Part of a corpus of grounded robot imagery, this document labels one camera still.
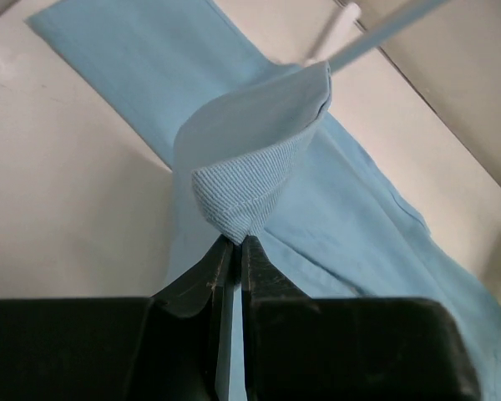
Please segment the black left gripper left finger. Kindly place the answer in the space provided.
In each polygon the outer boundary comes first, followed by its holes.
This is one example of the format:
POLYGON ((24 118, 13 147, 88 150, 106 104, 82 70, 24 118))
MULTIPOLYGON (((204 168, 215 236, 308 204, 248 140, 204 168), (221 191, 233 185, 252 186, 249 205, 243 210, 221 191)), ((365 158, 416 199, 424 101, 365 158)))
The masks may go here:
POLYGON ((0 400, 225 400, 233 244, 152 297, 0 300, 0 400))

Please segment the light blue trousers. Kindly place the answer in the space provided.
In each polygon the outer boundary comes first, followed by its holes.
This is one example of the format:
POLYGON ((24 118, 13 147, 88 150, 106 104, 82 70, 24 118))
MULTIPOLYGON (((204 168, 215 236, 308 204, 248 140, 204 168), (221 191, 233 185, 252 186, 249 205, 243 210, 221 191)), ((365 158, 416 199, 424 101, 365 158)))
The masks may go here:
POLYGON ((314 297, 436 300, 501 400, 501 306, 330 115, 326 63, 272 63, 212 1, 61 1, 28 24, 171 168, 169 281, 254 235, 314 297))

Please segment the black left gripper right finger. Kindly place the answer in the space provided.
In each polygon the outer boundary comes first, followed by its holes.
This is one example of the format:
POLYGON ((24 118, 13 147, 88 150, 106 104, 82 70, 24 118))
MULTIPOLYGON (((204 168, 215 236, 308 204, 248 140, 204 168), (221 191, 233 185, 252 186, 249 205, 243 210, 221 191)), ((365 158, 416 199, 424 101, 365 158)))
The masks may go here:
POLYGON ((479 400, 457 323, 419 297, 312 298, 241 245, 245 390, 250 400, 479 400))

